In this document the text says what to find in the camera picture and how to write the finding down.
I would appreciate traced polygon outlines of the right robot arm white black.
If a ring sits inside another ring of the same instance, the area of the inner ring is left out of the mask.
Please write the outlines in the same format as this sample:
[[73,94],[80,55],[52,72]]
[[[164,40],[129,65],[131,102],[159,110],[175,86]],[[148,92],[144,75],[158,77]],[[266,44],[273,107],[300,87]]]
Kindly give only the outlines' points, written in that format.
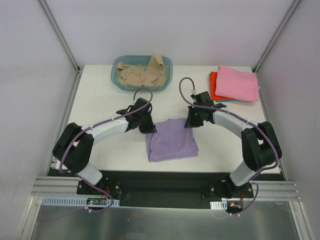
[[268,121],[253,123],[229,111],[227,106],[214,104],[207,91],[190,97],[186,128],[198,128],[209,122],[221,126],[241,140],[242,162],[224,181],[215,187],[215,193],[223,198],[234,198],[243,188],[270,165],[279,164],[282,150],[272,124]]

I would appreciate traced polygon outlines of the purple t shirt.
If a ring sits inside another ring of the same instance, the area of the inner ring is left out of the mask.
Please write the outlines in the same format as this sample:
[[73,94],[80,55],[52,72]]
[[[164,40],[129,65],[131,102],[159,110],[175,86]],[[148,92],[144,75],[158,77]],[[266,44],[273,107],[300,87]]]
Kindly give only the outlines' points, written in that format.
[[193,129],[185,128],[186,121],[186,118],[169,118],[155,124],[155,133],[145,135],[149,162],[193,158],[199,155]]

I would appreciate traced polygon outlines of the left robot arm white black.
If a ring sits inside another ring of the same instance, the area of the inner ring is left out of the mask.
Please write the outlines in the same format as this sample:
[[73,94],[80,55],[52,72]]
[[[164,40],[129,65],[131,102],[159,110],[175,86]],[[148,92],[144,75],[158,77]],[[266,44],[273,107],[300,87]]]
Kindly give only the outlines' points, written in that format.
[[89,190],[94,194],[102,194],[106,188],[103,175],[90,163],[93,146],[136,128],[142,134],[155,133],[157,130],[151,112],[151,102],[138,98],[133,105],[118,110],[107,120],[89,126],[69,123],[52,150],[52,155],[60,161],[59,169],[66,168],[87,181]]

